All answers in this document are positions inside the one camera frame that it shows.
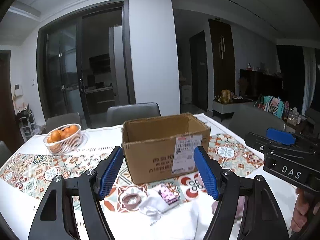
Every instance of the patterned tablecloth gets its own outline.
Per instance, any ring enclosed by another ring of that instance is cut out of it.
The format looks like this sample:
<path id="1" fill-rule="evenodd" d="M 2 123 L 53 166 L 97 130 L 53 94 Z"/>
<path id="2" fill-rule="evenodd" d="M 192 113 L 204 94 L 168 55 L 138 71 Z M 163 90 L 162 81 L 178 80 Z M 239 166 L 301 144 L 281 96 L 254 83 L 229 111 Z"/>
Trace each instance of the patterned tablecloth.
<path id="1" fill-rule="evenodd" d="M 112 149 L 101 147 L 86 151 L 83 155 L 71 152 L 63 156 L 16 152 L 0 169 L 0 178 L 25 194 L 41 200 L 54 176 L 61 174 L 65 179 L 80 176 L 87 169 L 95 168 L 100 160 L 106 159 Z M 263 165 L 262 159 L 228 134 L 211 136 L 208 155 L 223 168 L 231 169 L 239 176 L 247 176 Z M 179 196 L 180 203 L 186 203 L 199 194 L 206 194 L 197 178 L 198 172 L 194 172 L 161 182 Z M 125 208 L 122 198 L 130 193 L 138 193 L 144 199 L 148 195 L 147 189 L 159 183 L 133 184 L 124 161 L 109 196 L 105 197 L 102 204 L 113 212 L 134 212 L 136 210 L 128 211 Z M 79 198 L 74 196 L 73 201 L 75 209 L 80 210 Z"/>

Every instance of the blue gripper pad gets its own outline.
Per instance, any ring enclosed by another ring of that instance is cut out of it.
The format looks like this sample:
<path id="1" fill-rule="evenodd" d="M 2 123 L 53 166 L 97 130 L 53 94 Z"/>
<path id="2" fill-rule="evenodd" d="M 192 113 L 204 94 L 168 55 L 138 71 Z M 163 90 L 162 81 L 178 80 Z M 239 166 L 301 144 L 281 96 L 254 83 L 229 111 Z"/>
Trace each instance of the blue gripper pad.
<path id="1" fill-rule="evenodd" d="M 218 200 L 220 197 L 220 193 L 218 190 L 218 184 L 216 176 L 212 173 L 211 168 L 207 161 L 212 161 L 213 163 L 216 162 L 211 160 L 210 157 L 207 155 L 205 150 L 200 147 L 196 147 L 194 150 L 193 158 L 196 163 L 196 167 L 201 175 L 201 179 L 204 183 L 205 189 L 207 190 L 208 194 L 212 196 L 215 200 Z M 218 171 L 222 170 L 221 166 L 218 164 Z"/>
<path id="2" fill-rule="evenodd" d="M 288 146 L 295 144 L 296 142 L 295 137 L 293 137 L 291 133 L 275 130 L 272 128 L 269 128 L 267 130 L 267 138 Z"/>
<path id="3" fill-rule="evenodd" d="M 117 147 L 114 150 L 116 152 L 112 152 L 109 158 L 112 158 L 110 161 L 110 164 L 106 168 L 106 171 L 101 176 L 100 180 L 100 191 L 98 192 L 98 195 L 100 199 L 104 199 L 105 196 L 108 196 L 110 194 L 110 191 L 112 189 L 112 186 L 117 178 L 118 172 L 121 168 L 121 165 L 123 163 L 123 150 L 121 147 Z"/>

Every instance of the screw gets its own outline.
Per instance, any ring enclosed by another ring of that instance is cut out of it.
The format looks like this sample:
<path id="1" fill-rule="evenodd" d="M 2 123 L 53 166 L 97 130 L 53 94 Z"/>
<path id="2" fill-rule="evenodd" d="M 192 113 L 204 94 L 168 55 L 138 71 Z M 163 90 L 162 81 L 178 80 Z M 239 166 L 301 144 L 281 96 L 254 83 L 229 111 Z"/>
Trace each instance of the screw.
<path id="1" fill-rule="evenodd" d="M 224 169 L 224 170 L 223 170 L 223 174 L 224 174 L 224 175 L 230 175 L 231 172 L 232 172 L 232 171 L 229 170 L 229 169 Z"/>
<path id="2" fill-rule="evenodd" d="M 60 175 L 57 175 L 57 176 L 55 176 L 54 178 L 53 178 L 53 180 L 55 181 L 55 182 L 58 182 L 58 181 L 60 181 L 62 179 L 62 177 L 60 176 Z"/>
<path id="3" fill-rule="evenodd" d="M 88 176 L 93 175 L 95 173 L 95 169 L 88 169 L 85 174 L 87 174 Z"/>
<path id="4" fill-rule="evenodd" d="M 258 181 L 264 181 L 264 178 L 261 175 L 257 175 L 257 180 Z"/>

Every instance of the dining table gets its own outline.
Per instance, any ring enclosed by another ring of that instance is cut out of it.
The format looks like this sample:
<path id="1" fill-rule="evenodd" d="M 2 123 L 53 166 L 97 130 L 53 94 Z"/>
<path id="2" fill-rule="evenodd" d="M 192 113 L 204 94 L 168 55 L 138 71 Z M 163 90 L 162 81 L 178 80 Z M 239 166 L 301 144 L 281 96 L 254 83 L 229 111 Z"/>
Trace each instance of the dining table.
<path id="1" fill-rule="evenodd" d="M 254 178 L 262 175 L 270 186 L 284 217 L 287 229 L 293 214 L 297 195 L 295 187 L 263 170 L 264 157 L 250 147 L 244 139 L 221 123 L 204 114 L 196 118 L 211 128 L 208 155 L 219 162 L 222 168 L 232 170 L 238 176 Z M 0 212 L 20 240 L 27 240 L 39 203 L 57 174 L 65 179 L 80 176 L 89 168 L 95 168 L 106 159 L 115 146 L 121 146 L 122 125 L 86 129 L 81 131 L 82 141 L 73 151 L 52 155 L 43 143 L 45 135 L 36 135 L 22 145 L 0 168 Z M 213 198 L 207 194 L 198 180 L 198 172 L 171 179 L 135 185 L 132 183 L 125 160 L 119 170 L 111 192 L 100 205 L 106 221 L 116 240 L 155 239 L 152 225 L 138 208 L 128 210 L 122 199 L 127 194 L 137 193 L 141 199 L 148 197 L 148 189 L 164 183 L 179 198 L 179 206 L 196 203 L 198 207 L 195 238 L 203 239 L 212 220 Z M 73 196 L 76 224 L 82 240 L 88 239 L 81 213 L 79 198 Z M 183 225 L 177 212 L 176 223 L 164 225 L 164 232 L 171 232 L 179 239 Z M 237 239 L 240 223 L 235 223 L 230 239 Z"/>

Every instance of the white fruit basket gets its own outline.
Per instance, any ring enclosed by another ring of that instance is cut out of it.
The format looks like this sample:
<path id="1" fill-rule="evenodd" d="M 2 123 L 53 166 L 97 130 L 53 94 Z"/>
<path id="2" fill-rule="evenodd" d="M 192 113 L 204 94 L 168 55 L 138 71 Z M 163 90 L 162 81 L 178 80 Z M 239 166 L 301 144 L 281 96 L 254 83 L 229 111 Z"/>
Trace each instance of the white fruit basket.
<path id="1" fill-rule="evenodd" d="M 51 136 L 51 133 L 57 130 L 63 131 L 65 128 L 70 128 L 71 125 L 75 125 L 78 127 L 78 131 L 74 133 L 73 135 L 69 136 L 68 138 L 65 138 L 61 141 L 54 142 L 54 143 L 47 143 L 48 138 Z M 78 147 L 78 145 L 81 143 L 81 126 L 77 123 L 71 123 L 62 125 L 51 132 L 49 132 L 45 138 L 43 139 L 43 142 L 50 153 L 54 155 L 61 155 L 63 153 L 70 152 Z"/>

